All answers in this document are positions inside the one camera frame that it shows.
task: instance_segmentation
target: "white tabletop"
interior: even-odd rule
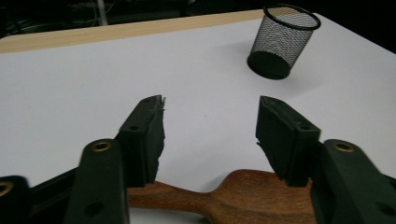
[[[283,80],[247,65],[261,20],[71,47],[0,54],[0,176],[31,186],[78,165],[114,137],[137,103],[166,97],[157,180],[210,191],[231,171],[272,171],[256,145],[261,95],[316,124],[320,141],[361,147],[396,176],[396,55],[321,16]],[[131,209],[134,223],[202,223],[198,215]]]

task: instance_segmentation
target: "wood grain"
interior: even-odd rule
[[[159,21],[142,21],[74,30],[12,35],[0,39],[0,53],[65,47],[141,35],[189,30],[262,18],[262,10],[231,12]]]
[[[316,223],[309,188],[288,188],[264,171],[234,171],[211,192],[155,182],[128,189],[128,197],[131,207],[192,212],[213,224]]]

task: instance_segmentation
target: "wooden brush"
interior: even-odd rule
[[[236,170],[211,192],[154,182],[128,189],[129,205],[200,214],[213,224],[316,223],[309,188],[288,188],[275,174]]]

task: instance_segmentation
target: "black mesh container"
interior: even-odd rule
[[[319,28],[320,20],[303,8],[287,4],[265,7],[264,14],[247,64],[262,77],[283,79]]]

